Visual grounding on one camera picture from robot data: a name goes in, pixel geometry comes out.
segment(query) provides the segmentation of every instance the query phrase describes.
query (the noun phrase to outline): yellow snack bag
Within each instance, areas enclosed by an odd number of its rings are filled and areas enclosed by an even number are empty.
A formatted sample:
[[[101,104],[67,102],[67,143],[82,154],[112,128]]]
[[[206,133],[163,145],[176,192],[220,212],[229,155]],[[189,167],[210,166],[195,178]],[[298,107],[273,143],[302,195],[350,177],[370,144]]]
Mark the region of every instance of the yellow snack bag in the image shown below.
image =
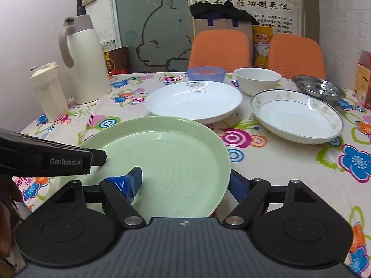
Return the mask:
[[[254,67],[268,68],[270,40],[273,27],[253,26],[253,59]]]

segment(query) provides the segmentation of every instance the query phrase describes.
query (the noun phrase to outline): white plate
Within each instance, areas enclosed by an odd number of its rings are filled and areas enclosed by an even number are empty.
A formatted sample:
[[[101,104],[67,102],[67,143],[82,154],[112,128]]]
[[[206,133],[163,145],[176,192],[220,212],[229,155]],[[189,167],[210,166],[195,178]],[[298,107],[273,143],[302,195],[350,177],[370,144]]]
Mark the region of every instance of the white plate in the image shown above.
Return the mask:
[[[344,128],[339,113],[323,101],[290,90],[267,90],[251,98],[251,109],[272,133],[303,144],[321,144]]]
[[[223,120],[242,102],[241,92],[216,81],[187,81],[154,91],[146,108],[158,116],[172,116],[209,124]]]

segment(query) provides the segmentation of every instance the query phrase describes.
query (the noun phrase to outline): metal bolt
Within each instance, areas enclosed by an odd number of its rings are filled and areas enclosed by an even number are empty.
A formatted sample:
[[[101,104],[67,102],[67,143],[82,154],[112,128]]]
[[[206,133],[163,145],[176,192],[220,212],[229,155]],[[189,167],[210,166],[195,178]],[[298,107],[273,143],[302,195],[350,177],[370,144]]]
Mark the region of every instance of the metal bolt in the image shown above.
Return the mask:
[[[243,218],[240,216],[230,216],[226,219],[226,223],[231,226],[238,226],[243,224]]]
[[[142,218],[138,217],[138,216],[129,216],[127,218],[125,218],[124,222],[125,224],[129,225],[129,226],[138,226],[139,224],[142,223]]]

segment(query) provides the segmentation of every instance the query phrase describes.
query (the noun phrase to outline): white plastic container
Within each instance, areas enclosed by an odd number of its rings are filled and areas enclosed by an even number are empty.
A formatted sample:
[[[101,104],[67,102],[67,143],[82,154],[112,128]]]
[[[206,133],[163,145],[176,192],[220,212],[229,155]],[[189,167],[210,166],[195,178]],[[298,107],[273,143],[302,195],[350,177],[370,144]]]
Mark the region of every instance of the white plastic container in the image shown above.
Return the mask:
[[[32,71],[31,83],[49,122],[63,118],[67,111],[67,101],[59,83],[59,68],[49,63]]]

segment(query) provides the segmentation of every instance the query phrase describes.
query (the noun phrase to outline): table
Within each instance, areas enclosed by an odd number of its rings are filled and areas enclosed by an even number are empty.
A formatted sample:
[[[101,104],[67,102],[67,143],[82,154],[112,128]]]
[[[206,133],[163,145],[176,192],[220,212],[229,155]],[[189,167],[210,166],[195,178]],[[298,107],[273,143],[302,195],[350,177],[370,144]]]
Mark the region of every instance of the table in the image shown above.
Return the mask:
[[[150,93],[187,80],[185,73],[117,75],[111,77],[112,91],[105,97],[84,105],[69,103],[68,114],[57,122],[48,122],[47,117],[41,115],[23,133],[81,145],[116,123],[149,115],[144,101]],[[239,87],[231,74],[227,75],[226,83]],[[289,79],[282,80],[277,88],[296,89]],[[344,132],[324,145],[302,145],[275,136],[254,118],[250,97],[245,94],[232,116],[208,127],[226,144],[232,168],[246,178],[259,177],[272,185],[287,185],[290,180],[299,179],[340,213],[354,231],[353,245],[345,263],[361,277],[369,277],[371,110],[363,109],[350,90],[346,93],[346,98],[338,104],[344,119]],[[14,181],[32,211],[59,187],[58,177],[14,177]],[[236,204],[227,193],[217,212],[223,217]]]

